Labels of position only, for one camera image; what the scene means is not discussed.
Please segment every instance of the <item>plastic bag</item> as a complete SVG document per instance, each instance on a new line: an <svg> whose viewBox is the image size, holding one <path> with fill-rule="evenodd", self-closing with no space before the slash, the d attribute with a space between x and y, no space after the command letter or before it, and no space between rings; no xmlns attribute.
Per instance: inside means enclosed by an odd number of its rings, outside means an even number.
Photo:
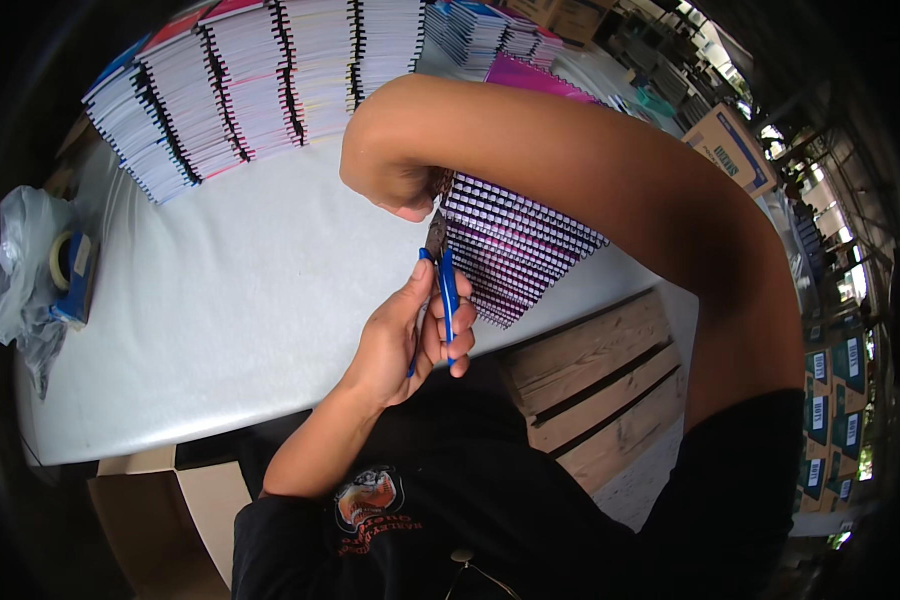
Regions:
<svg viewBox="0 0 900 600"><path fill-rule="evenodd" d="M0 201L0 343L17 341L41 400L67 332L65 323L50 316L60 295L50 251L73 221L67 200L33 187L21 185Z"/></svg>

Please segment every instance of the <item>table surface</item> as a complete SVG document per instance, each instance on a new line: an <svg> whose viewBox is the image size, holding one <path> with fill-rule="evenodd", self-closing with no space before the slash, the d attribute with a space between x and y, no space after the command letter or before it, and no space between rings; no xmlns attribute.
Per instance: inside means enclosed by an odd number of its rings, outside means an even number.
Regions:
<svg viewBox="0 0 900 600"><path fill-rule="evenodd" d="M634 100L626 69L602 52L568 51L553 71L600 98ZM431 47L418 70L483 77ZM162 206L147 202L106 144L94 150L78 174L76 199L102 215L89 323L68 334L46 399L35 397L18 364L20 426L42 464L203 438L324 397L348 366L366 319L408 277L427 227L396 219L344 186L340 144L241 165ZM478 321L474 354L552 330L658 281L620 249L605 247L509 329Z"/></svg>

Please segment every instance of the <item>wooden pallet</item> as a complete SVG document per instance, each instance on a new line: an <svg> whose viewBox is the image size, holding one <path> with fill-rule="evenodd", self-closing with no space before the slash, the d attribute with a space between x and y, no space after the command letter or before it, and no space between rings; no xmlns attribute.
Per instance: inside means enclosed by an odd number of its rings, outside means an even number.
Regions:
<svg viewBox="0 0 900 600"><path fill-rule="evenodd" d="M650 290L503 352L529 443L594 494L684 413L684 370Z"/></svg>

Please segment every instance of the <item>skin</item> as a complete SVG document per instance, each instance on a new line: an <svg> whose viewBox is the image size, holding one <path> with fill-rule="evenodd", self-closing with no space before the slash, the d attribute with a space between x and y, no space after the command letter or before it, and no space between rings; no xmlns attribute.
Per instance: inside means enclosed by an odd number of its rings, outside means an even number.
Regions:
<svg viewBox="0 0 900 600"><path fill-rule="evenodd" d="M686 430L745 399L803 388L800 315L780 238L743 189L680 140L602 106L424 75L397 78L360 105L343 138L345 184L420 222L433 209L436 167L568 214L698 297ZM419 387L400 380L411 358L416 308L410 301L385 308L393 300L378 309L385 318L367 323L340 384L274 457L264 478L267 493L327 494L380 411ZM431 317L443 310L438 301L431 307ZM472 348L476 312L468 304L463 314L454 321L455 331L459 320L466 332L464 342L451 345L455 357ZM441 327L428 323L421 378L445 352L433 331ZM461 364L454 375L468 363Z"/></svg>

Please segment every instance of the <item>person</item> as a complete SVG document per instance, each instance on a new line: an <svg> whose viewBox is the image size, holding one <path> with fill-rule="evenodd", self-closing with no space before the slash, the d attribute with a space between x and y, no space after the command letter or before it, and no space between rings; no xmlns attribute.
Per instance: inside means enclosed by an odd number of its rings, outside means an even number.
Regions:
<svg viewBox="0 0 900 600"><path fill-rule="evenodd" d="M755 597L792 527L803 439L800 316L770 221L704 156L599 105L408 75L353 115L339 175L375 205L424 220L443 169L588 224L698 297L670 480L635 533L529 447L502 393L468 388L461 275L456 339L431 301L415 356L421 260L238 514L233 597Z"/></svg>

